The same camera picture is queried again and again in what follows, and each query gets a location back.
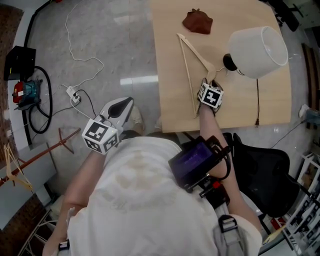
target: white cube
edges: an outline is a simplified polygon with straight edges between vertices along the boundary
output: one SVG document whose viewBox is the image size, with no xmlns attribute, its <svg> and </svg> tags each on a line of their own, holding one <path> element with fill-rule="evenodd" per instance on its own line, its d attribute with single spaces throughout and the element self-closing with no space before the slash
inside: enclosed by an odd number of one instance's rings
<svg viewBox="0 0 320 256">
<path fill-rule="evenodd" d="M 118 145 L 118 130 L 92 119 L 87 123 L 82 137 L 89 149 L 105 155 L 112 147 Z"/>
<path fill-rule="evenodd" d="M 198 98 L 202 103 L 216 109 L 221 105 L 223 94 L 223 90 L 203 82 Z"/>
</svg>

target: gray tile floor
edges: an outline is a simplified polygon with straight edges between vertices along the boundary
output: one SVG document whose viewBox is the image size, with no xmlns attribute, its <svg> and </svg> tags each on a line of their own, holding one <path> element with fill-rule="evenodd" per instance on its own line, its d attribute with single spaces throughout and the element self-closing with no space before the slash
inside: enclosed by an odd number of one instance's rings
<svg viewBox="0 0 320 256">
<path fill-rule="evenodd" d="M 96 60 L 76 62 L 69 53 L 65 21 L 67 14 L 78 2 L 79 0 L 62 1 L 50 4 L 42 10 L 35 19 L 29 40 L 29 47 L 37 51 L 36 65 L 43 67 L 50 76 L 52 91 L 55 92 L 53 112 L 70 107 L 66 88 L 59 84 L 76 85 L 92 77 L 101 67 Z M 68 28 L 71 48 L 76 58 L 97 57 L 104 63 L 104 69 L 95 79 L 79 87 L 90 95 L 95 111 L 98 112 L 112 99 L 132 96 L 144 118 L 145 132 L 151 132 L 160 116 L 158 83 L 140 79 L 144 77 L 148 80 L 157 76 L 154 33 L 148 0 L 84 0 L 69 16 Z M 281 31 L 289 53 L 292 85 L 291 123 L 223 130 L 236 132 L 242 142 L 250 146 L 273 146 L 299 123 L 298 111 L 302 104 L 307 103 L 307 71 L 301 43 L 310 45 L 310 41 L 302 30 L 291 32 L 284 25 Z M 42 87 L 41 98 L 42 102 L 45 102 L 48 98 L 45 82 Z M 48 112 L 48 102 L 42 105 Z M 78 108 L 94 117 L 85 95 Z M 32 120 L 39 128 L 46 119 L 37 112 L 33 113 Z M 84 128 L 87 121 L 88 119 L 75 109 L 65 110 L 55 115 L 49 130 L 45 134 L 37 135 L 33 141 L 53 145 L 58 141 L 59 127 L 68 135 L 76 127 Z M 291 174 L 297 172 L 301 162 L 299 153 L 309 148 L 312 136 L 313 131 L 307 130 L 302 124 L 275 147 L 288 153 Z M 63 147 L 52 151 L 58 175 L 50 184 L 60 193 L 64 192 L 89 153 L 80 134 L 76 135 L 70 144 L 75 151 L 74 155 Z"/>
</svg>

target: lamp base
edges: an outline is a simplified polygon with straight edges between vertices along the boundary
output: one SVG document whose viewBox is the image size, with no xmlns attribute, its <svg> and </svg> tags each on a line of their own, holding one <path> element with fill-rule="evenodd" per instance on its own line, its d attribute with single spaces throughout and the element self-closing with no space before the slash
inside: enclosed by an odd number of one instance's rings
<svg viewBox="0 0 320 256">
<path fill-rule="evenodd" d="M 223 64 L 227 70 L 236 71 L 238 68 L 233 62 L 230 53 L 223 56 Z"/>
</svg>

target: purple screen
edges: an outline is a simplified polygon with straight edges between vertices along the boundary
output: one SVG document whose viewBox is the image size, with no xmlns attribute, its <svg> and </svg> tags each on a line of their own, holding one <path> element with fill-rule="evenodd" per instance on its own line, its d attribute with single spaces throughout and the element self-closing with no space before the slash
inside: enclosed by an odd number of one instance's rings
<svg viewBox="0 0 320 256">
<path fill-rule="evenodd" d="M 176 159 L 173 164 L 174 172 L 179 177 L 185 176 L 187 173 L 191 172 L 197 166 L 202 164 L 212 155 L 212 152 L 207 148 L 207 146 L 201 142 L 192 148 L 186 154 L 184 154 L 179 159 Z"/>
</svg>

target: clothes hanger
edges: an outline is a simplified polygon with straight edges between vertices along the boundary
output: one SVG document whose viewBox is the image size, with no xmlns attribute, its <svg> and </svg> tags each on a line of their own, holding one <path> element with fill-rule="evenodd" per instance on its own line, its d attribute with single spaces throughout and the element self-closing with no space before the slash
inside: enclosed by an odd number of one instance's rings
<svg viewBox="0 0 320 256">
<path fill-rule="evenodd" d="M 199 61 L 202 63 L 202 65 L 208 71 L 208 73 L 206 74 L 205 78 L 209 83 L 216 78 L 217 70 L 216 70 L 216 67 L 213 64 L 211 64 L 209 61 L 205 60 L 200 55 L 200 53 L 194 48 L 194 46 L 186 39 L 186 37 L 183 34 L 177 33 L 177 35 L 179 37 L 180 46 L 181 46 L 183 59 L 184 59 L 184 64 L 185 64 L 185 68 L 186 68 L 186 72 L 187 72 L 187 76 L 188 76 L 189 88 L 190 88 L 192 106 L 193 106 L 193 112 L 194 112 L 194 116 L 197 117 L 199 106 L 196 107 L 196 104 L 195 104 L 194 90 L 193 90 L 193 87 L 192 87 L 192 82 L 191 82 L 191 78 L 190 78 L 190 73 L 189 73 L 189 68 L 188 68 L 188 64 L 187 64 L 186 54 L 185 54 L 185 50 L 184 50 L 182 41 L 190 48 L 190 50 L 194 53 L 194 55 L 199 59 Z"/>
<path fill-rule="evenodd" d="M 27 177 L 24 175 L 23 171 L 21 170 L 19 163 L 17 162 L 16 158 L 14 157 L 14 154 L 12 153 L 12 150 L 8 145 L 4 145 L 4 155 L 5 155 L 5 163 L 6 163 L 6 175 L 7 177 L 12 180 L 13 182 L 18 182 L 20 183 L 25 189 L 32 191 L 33 190 L 33 186 L 30 183 L 30 181 L 27 179 Z M 12 171 L 11 171 L 11 161 L 14 162 L 15 166 L 19 169 L 19 172 L 23 175 L 24 180 L 12 175 Z"/>
</svg>

